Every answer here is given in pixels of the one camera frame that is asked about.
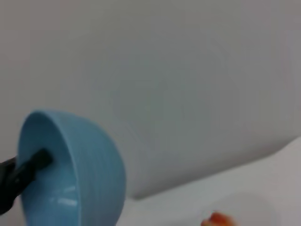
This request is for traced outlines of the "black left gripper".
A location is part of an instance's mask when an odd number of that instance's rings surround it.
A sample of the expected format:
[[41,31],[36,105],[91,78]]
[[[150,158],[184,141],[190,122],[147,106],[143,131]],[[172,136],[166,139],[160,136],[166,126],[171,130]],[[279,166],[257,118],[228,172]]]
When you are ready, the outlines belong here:
[[16,157],[0,163],[0,212],[8,212],[24,186],[35,180],[38,171],[48,167],[53,158],[46,149],[37,151],[16,168]]

